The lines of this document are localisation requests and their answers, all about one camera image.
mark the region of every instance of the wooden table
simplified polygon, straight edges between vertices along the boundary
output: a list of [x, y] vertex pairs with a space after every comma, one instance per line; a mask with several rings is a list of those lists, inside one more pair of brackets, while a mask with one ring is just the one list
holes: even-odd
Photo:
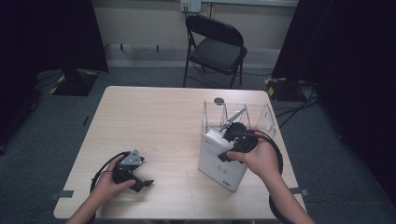
[[[204, 101], [270, 104], [264, 91], [108, 87], [76, 158], [54, 215], [69, 218], [89, 195], [91, 179], [111, 157], [138, 149], [145, 162], [134, 171], [155, 182], [139, 193], [127, 189], [104, 204], [97, 218], [275, 218], [262, 181], [247, 170], [234, 193], [198, 170]], [[283, 178], [298, 187], [280, 131], [274, 137], [284, 160]], [[297, 200], [304, 206], [301, 195]]]

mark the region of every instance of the power outlet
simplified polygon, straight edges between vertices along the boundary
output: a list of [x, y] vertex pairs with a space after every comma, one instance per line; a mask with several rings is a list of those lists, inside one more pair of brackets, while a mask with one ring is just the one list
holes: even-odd
[[201, 1], [191, 1], [190, 12], [201, 12]]
[[180, 11], [190, 11], [191, 0], [180, 0]]

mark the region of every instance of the white wall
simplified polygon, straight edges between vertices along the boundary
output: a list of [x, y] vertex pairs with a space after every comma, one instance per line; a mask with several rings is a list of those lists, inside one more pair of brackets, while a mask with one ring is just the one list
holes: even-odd
[[[186, 46], [179, 1], [93, 0], [104, 44]], [[254, 49], [281, 49], [295, 7], [202, 3], [200, 14], [233, 25]]]

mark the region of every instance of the black controller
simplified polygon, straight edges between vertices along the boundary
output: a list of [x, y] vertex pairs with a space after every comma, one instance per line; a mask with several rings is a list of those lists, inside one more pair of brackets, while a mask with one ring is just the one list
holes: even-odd
[[[240, 122], [232, 123], [223, 137], [228, 142], [234, 141], [233, 148], [229, 151], [248, 153], [259, 143], [259, 139], [254, 136], [254, 132], [247, 130], [246, 126]], [[227, 156], [227, 152], [228, 151], [219, 154], [219, 159], [222, 161], [232, 161], [232, 159]]]
[[145, 158], [140, 157], [137, 150], [124, 154], [114, 167], [113, 181], [116, 184], [123, 183], [127, 180], [134, 179], [136, 183], [130, 189], [139, 192], [143, 187], [150, 186], [154, 180], [142, 181], [134, 175], [133, 171], [139, 167]]

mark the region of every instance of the person's right hand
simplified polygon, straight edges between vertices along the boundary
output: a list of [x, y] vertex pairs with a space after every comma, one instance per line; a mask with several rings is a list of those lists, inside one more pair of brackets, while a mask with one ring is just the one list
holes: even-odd
[[280, 175], [275, 150], [263, 139], [259, 138], [259, 143], [249, 153], [229, 151], [227, 156], [244, 162], [247, 168], [261, 179], [268, 175]]

